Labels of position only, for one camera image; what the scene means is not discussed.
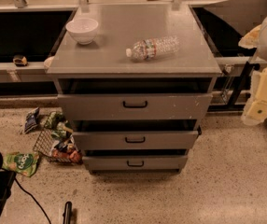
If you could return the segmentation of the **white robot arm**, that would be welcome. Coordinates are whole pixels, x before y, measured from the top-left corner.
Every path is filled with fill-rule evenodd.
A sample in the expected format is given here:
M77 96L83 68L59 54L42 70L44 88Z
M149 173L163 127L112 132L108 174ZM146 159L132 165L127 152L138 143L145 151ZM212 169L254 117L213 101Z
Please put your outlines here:
M262 24L244 35L239 47L256 49L253 60L257 58L267 62L267 17ZM241 117L245 125L253 126L267 119L267 67L261 72L254 71L251 78L250 98L247 100Z

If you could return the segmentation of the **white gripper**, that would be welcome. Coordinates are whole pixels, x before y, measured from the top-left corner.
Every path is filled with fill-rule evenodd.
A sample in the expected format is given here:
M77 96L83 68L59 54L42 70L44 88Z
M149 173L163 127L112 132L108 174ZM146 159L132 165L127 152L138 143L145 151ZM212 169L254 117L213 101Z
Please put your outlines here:
M250 98L241 116L248 126L255 126L267 119L267 67L261 72L254 71L251 78Z

